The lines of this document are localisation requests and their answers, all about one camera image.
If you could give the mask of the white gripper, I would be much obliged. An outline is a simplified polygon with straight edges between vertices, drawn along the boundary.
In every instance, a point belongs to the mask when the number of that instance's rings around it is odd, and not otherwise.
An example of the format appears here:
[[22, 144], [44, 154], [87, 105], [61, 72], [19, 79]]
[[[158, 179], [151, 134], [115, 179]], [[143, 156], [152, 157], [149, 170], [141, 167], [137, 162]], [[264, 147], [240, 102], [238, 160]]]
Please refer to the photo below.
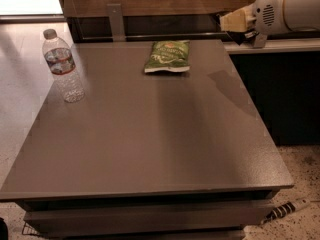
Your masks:
[[264, 35], [289, 32], [284, 18], [285, 0], [256, 0], [220, 18], [222, 31], [246, 32], [254, 28]]

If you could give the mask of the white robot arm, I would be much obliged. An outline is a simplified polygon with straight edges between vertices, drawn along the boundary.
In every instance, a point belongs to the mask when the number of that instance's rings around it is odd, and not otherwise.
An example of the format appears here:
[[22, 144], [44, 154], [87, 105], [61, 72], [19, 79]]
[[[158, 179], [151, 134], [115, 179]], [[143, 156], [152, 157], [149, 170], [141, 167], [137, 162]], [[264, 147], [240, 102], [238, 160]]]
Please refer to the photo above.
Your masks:
[[222, 31], [263, 35], [320, 30], [320, 0], [256, 0], [220, 18]]

